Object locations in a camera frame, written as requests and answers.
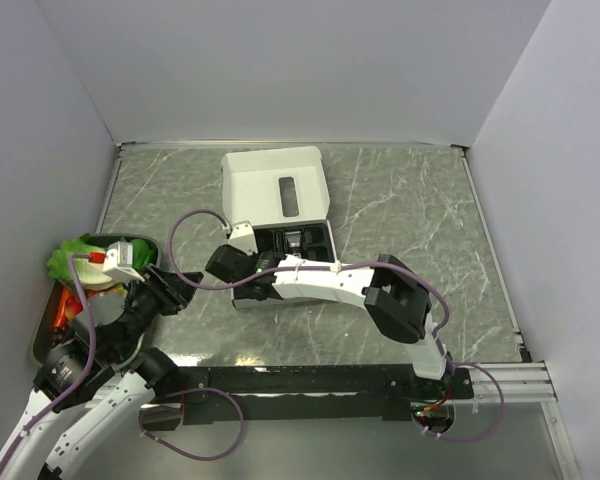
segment open box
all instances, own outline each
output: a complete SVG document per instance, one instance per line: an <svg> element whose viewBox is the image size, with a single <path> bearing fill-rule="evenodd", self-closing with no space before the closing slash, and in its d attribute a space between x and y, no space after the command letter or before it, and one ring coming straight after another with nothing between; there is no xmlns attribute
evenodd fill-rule
<svg viewBox="0 0 600 480"><path fill-rule="evenodd" d="M329 191L317 147L228 153L222 157L222 209L231 225L248 221L258 252L293 254L334 262L335 244L327 220ZM258 302L240 288L236 308L306 299Z"/></svg>
<svg viewBox="0 0 600 480"><path fill-rule="evenodd" d="M160 248L157 242L150 238L142 235L127 235L127 234L98 234L92 235L87 240L87 244L93 245L94 247L107 248L109 245L119 241L122 237L126 240L131 241L136 238L145 240L151 248L154 248L157 252L155 263L160 264ZM31 343L29 344L29 357L36 367L42 365L42 362L46 358L47 354L52 348L54 339L53 322L58 311L60 304L60 297L62 290L65 285L56 280L49 294L47 304L38 320L38 326L33 334Z"/></svg>

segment gray marble surface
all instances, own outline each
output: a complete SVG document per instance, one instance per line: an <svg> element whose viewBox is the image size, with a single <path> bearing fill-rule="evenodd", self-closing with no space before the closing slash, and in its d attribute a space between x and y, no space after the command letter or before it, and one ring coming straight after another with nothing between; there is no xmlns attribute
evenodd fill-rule
<svg viewBox="0 0 600 480"><path fill-rule="evenodd" d="M461 151L445 147L319 145L343 262L396 255L437 286L452 316L441 337L456 360L520 361L503 290ZM103 232L155 238L164 250L189 210L221 211L220 159L243 149L132 148L122 163ZM190 219L176 235L183 270L203 270L223 242L212 218ZM207 275L207 282L215 279ZM434 318L440 308L434 302ZM332 303L236 311L226 292L198 291L188 309L158 318L145 342L180 365L313 365L408 362L403 345L368 314Z"/></svg>

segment gray wall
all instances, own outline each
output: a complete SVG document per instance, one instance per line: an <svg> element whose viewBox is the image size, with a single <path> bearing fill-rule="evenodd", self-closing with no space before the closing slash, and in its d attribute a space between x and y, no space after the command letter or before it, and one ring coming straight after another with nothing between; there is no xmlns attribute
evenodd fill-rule
<svg viewBox="0 0 600 480"><path fill-rule="evenodd" d="M0 0L0 446L31 388L45 262L95 226L114 148L35 3Z"/></svg>
<svg viewBox="0 0 600 480"><path fill-rule="evenodd" d="M554 0L470 150L523 334L600 479L600 0Z"/></svg>
<svg viewBox="0 0 600 480"><path fill-rule="evenodd" d="M471 145L549 0L37 0L118 142Z"/></svg>

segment box lid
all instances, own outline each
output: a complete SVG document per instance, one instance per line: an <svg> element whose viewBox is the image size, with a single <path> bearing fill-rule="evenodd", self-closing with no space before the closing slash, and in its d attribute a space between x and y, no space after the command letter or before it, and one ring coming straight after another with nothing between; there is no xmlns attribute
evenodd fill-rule
<svg viewBox="0 0 600 480"><path fill-rule="evenodd" d="M329 192L317 147L228 153L222 157L222 209L253 227L322 221Z"/></svg>

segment cable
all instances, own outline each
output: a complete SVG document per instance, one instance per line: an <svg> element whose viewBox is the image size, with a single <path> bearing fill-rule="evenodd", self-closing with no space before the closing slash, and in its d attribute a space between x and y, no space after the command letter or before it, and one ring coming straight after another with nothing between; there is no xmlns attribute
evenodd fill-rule
<svg viewBox="0 0 600 480"><path fill-rule="evenodd" d="M181 448L176 447L175 445L167 442L166 440L163 440L162 438L155 436L151 432L147 432L144 429L144 426L142 424L142 415L140 415L138 417L138 424L140 425L140 429L142 430L142 433L146 437L150 438L151 440L154 440L155 442L158 442L160 445L167 447L169 450L179 453L180 455L190 458L191 460L198 460L201 462L211 462L213 460L220 460L221 458L224 458L224 457L230 455L231 453L233 453L234 450L236 448L238 448L238 444L240 443L240 440L242 439L242 436L244 435L244 414L242 413L242 409L240 408L240 405L238 405L238 402L236 402L236 400L231 395L229 395L227 392L223 392L222 390L218 390L217 388L200 387L200 388L192 388L190 390L183 390L180 392L171 393L171 394L167 395L165 398L179 397L181 395L187 395L189 393L200 393L200 392L212 392L212 393L216 393L216 394L220 395L221 397L226 398L227 400L229 400L231 402L231 404L235 407L236 411L238 412L238 417L240 417L240 429L238 430L238 436L236 437L234 442L229 446L229 448L227 448L224 452L219 453L217 455L212 455L209 457L194 455L193 453L186 452L186 451L182 450ZM155 409L162 409L162 408L165 408L165 407L162 407L162 406L154 407L152 409L145 410L144 413L154 411Z"/></svg>
<svg viewBox="0 0 600 480"><path fill-rule="evenodd" d="M292 271L296 271L296 270L318 271L318 272L330 272L331 271L330 267L328 267L328 266L315 266L315 265L300 266L300 267L275 267L275 268L268 268L266 270L263 270L262 272L254 273L253 275L243 278L242 280L238 280L237 282L234 282L234 283L227 283L224 285L203 285L201 283L196 283L193 280L190 280L187 277L185 277L184 274L182 273L182 271L180 270L180 267L178 267L178 264L176 263L175 255L173 254L173 238L175 237L176 231L178 230L178 227L180 226L180 224L182 224L182 222L184 222L187 218L193 217L194 215L198 215L200 213L206 213L208 215L212 215L213 217L217 218L223 224L223 226L225 226L225 227L230 226L228 220L226 218L224 218L222 215L220 215L219 213L214 212L213 210L208 210L208 209L198 209L198 210L193 210L189 213L185 213L178 220L176 220L176 223L174 223L173 227L171 227L171 231L169 232L169 237L167 239L167 249L169 251L169 259L171 260L171 266L173 267L173 270L176 273L176 275L178 275L178 277L183 282L185 282L188 285L191 285L192 287L198 288L200 290L212 290L212 291L230 290L232 288L237 288L237 287L246 285L247 283L252 282L257 278L263 277L265 275L271 275L272 273L276 273L276 272L292 272ZM438 333L438 331L440 331L441 328L443 328L449 322L449 317L451 316L451 310L449 309L449 304L444 299L442 294L433 285L431 285L429 282L427 282L424 278L416 275L411 270L408 270L399 265L393 265L391 263L377 262L377 261L359 262L359 263L353 263L351 265L344 265L342 267L342 271L358 270L358 269L367 268L367 267L369 267L369 268L386 268L388 270L392 270L394 272L405 275L405 276L409 277L410 279L414 280L415 282L417 282L421 287L423 287L430 294L432 294L434 297L436 297L436 299L440 303L440 306L442 307L442 310L444 311L444 317L443 317L442 321L433 328L432 334L436 338L436 342L438 342L438 348L441 348L441 352L442 352L443 351L442 344L440 344L437 339L437 333Z"/></svg>
<svg viewBox="0 0 600 480"><path fill-rule="evenodd" d="M82 384L82 382L84 382L84 380L89 375L89 371L91 370L91 367L93 366L93 362L95 360L95 356L96 356L96 325L95 325L95 321L93 319L93 313L91 312L91 307L89 306L89 302L87 301L87 296L85 295L84 289L82 288L82 285L80 284L80 278L78 277L78 272L76 272L75 260L79 259L79 258L84 258L84 259L88 260L90 258L90 256L88 254L83 254L83 253L74 253L74 254L69 255L68 262L69 262L69 271L71 272L71 278L73 279L73 283L75 284L78 298L80 298L80 303L82 303L82 309L87 313L87 317L89 319L89 323L88 323L89 355L87 357L87 363L85 364L85 367L84 367L82 373L80 374L80 376L76 379L76 381L69 388L67 388L64 392L62 392L60 395L58 395L51 403L49 403L46 407L44 407L42 410L40 410L37 414L35 414L33 417L31 417L31 420L29 420L22 427L21 433L24 434L25 436L26 436L26 434L28 434L31 431L31 429L45 415L47 415L49 412L51 412L60 402L62 402L65 398L67 398L69 395L71 395L73 392L76 391L76 389L80 386L80 384ZM11 442L11 445L9 445L9 448L7 449L4 456L2 457L2 460L0 460L0 475L2 475L2 472L7 467L9 460L11 460L11 457L13 457L13 454L18 449L20 442L22 442L22 439L24 438L24 436L22 434L18 435L16 438L13 439L13 442Z"/></svg>
<svg viewBox="0 0 600 480"><path fill-rule="evenodd" d="M491 425L489 430L487 430L486 432L481 433L479 435L476 435L474 437L447 437L447 436L439 434L439 433L433 433L428 428L424 427L424 425L422 425L417 420L416 420L416 423L418 423L418 425L423 427L423 433L425 433L431 437L439 438L440 440L446 440L448 442L469 443L469 442L478 442L480 440L484 440L485 438L487 438L487 437L491 436L493 433L495 433L495 431L498 430L498 428L502 424L502 419L504 417L504 393L502 392L502 387L500 386L500 384L498 383L496 378L491 374L491 372L489 372L486 368L481 367L477 363L462 362L462 363L455 363L453 366L454 366L454 368L455 367L475 368L476 370L480 370L487 377L489 377L489 379L495 385L496 390L498 390L498 396L500 397L500 409L498 410L498 418L496 418L496 421L493 423L493 425Z"/></svg>

